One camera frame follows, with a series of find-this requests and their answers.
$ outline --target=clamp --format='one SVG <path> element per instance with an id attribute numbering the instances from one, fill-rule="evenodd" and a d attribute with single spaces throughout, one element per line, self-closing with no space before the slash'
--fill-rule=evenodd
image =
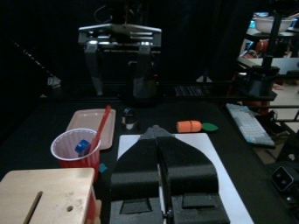
<path id="1" fill-rule="evenodd" d="M 215 166 L 158 126 L 116 162 L 109 224 L 229 223 Z"/>

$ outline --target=red stick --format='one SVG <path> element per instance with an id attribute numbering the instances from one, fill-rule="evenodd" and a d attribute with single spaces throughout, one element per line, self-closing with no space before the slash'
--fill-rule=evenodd
<path id="1" fill-rule="evenodd" d="M 110 110 L 110 106 L 106 105 L 105 113 L 102 115 L 102 118 L 101 118 L 101 121 L 100 121 L 100 124 L 98 124 L 98 127 L 97 127 L 97 134 L 96 134 L 96 136 L 94 136 L 94 138 L 92 139 L 92 142 L 90 142 L 89 151 L 93 151 L 97 147 L 100 134 L 101 134 L 101 131 L 104 129 L 105 122 L 106 122 L 106 119 L 108 119 L 109 110 Z"/>

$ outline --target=black table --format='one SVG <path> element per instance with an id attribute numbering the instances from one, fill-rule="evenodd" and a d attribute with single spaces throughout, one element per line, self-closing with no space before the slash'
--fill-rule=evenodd
<path id="1" fill-rule="evenodd" d="M 219 126 L 219 130 L 208 134 L 209 140 L 253 222 L 257 224 L 295 223 L 271 184 L 271 175 L 239 131 L 233 128 L 229 117 L 216 104 L 203 101 L 163 102 L 150 108 L 136 108 L 140 129 L 132 131 L 121 129 L 121 112 L 126 105 L 118 101 L 62 101 L 38 104 L 1 145 L 0 179 L 10 170 L 57 168 L 57 161 L 50 154 L 52 140 L 66 129 L 77 110 L 102 109 L 106 104 L 116 110 L 114 136 L 110 149 L 101 151 L 100 154 L 100 161 L 106 165 L 106 171 L 98 175 L 93 185 L 96 197 L 102 201 L 102 224 L 108 224 L 109 178 L 117 161 L 118 136 L 142 134 L 146 128 L 156 124 L 168 132 L 176 133 L 175 124 L 180 120 L 199 120 Z"/>

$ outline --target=red plastic cup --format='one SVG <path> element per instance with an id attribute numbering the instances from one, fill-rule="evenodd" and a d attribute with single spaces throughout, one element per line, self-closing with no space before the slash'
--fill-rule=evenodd
<path id="1" fill-rule="evenodd" d="M 98 178 L 98 145 L 93 151 L 84 157 L 78 157 L 78 153 L 74 151 L 76 146 L 81 139 L 85 139 L 89 143 L 94 138 L 97 132 L 93 129 L 70 129 L 61 133 L 50 144 L 50 154 L 58 159 L 61 168 L 85 168 L 92 167 L 94 169 L 93 182 Z"/>

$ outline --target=green object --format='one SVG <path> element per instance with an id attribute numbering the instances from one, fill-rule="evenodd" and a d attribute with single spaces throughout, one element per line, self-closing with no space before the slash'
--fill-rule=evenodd
<path id="1" fill-rule="evenodd" d="M 201 129 L 207 130 L 207 131 L 215 131 L 219 129 L 219 127 L 216 125 L 213 125 L 212 123 L 204 122 L 201 124 Z"/>

